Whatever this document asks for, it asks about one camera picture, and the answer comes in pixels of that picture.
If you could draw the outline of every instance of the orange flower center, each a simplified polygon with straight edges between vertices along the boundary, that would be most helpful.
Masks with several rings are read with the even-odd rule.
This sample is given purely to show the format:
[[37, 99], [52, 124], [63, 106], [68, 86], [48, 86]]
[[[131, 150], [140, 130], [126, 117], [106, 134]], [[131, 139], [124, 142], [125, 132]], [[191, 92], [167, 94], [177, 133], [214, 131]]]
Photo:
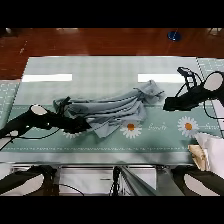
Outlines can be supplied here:
[[135, 129], [135, 126], [133, 124], [128, 124], [128, 130], [133, 131]]
[[186, 128], [187, 130], [192, 130], [192, 125], [191, 125], [190, 123], [186, 123], [186, 124], [185, 124], [185, 128]]

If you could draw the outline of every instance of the blue object on floor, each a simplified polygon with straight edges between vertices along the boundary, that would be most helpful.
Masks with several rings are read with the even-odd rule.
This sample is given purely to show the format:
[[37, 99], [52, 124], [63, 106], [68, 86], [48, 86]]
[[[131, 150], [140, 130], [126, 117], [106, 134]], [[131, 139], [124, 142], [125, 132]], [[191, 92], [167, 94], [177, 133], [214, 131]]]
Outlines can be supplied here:
[[170, 39], [170, 40], [173, 40], [173, 41], [180, 41], [181, 40], [181, 35], [180, 33], [176, 32], [176, 31], [171, 31], [167, 34], [167, 37]]

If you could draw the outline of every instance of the daisy print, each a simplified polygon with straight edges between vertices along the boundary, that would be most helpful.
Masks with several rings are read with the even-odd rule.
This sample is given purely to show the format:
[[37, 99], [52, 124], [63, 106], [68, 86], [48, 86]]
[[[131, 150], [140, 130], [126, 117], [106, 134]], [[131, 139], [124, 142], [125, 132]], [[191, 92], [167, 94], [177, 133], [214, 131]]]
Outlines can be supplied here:
[[70, 138], [70, 139], [76, 138], [79, 135], [81, 135], [81, 132], [75, 133], [75, 134], [71, 134], [71, 133], [68, 133], [68, 132], [64, 132], [64, 130], [62, 130], [62, 132], [63, 132], [63, 135], [65, 135], [66, 138]]
[[182, 132], [182, 135], [185, 135], [185, 137], [189, 138], [193, 138], [199, 129], [198, 124], [194, 118], [186, 116], [179, 119], [177, 127], [178, 130]]
[[120, 129], [120, 131], [123, 132], [123, 135], [130, 139], [139, 136], [141, 134], [141, 130], [141, 125], [137, 121], [125, 121]]

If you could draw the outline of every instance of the crumpled towel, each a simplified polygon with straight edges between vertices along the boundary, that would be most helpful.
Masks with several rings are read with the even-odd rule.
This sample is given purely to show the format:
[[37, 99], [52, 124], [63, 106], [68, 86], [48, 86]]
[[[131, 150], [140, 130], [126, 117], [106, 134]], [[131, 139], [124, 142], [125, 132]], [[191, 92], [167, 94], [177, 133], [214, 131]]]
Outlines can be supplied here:
[[[114, 132], [124, 121], [144, 121], [146, 110], [144, 104], [153, 104], [164, 99], [165, 93], [150, 80], [138, 88], [121, 96], [101, 100], [71, 99], [65, 107], [65, 116], [75, 118], [83, 116], [99, 138], [106, 137]], [[54, 100], [57, 110], [64, 100]]]

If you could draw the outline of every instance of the wooden floor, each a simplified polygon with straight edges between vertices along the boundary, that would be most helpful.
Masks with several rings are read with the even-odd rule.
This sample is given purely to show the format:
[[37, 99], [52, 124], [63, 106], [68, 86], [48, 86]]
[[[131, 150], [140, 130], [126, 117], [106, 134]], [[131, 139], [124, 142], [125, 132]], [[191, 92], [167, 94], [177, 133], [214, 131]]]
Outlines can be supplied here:
[[[178, 30], [180, 42], [167, 38]], [[21, 78], [28, 57], [64, 55], [161, 55], [224, 58], [223, 29], [23, 28], [0, 38], [0, 79]]]

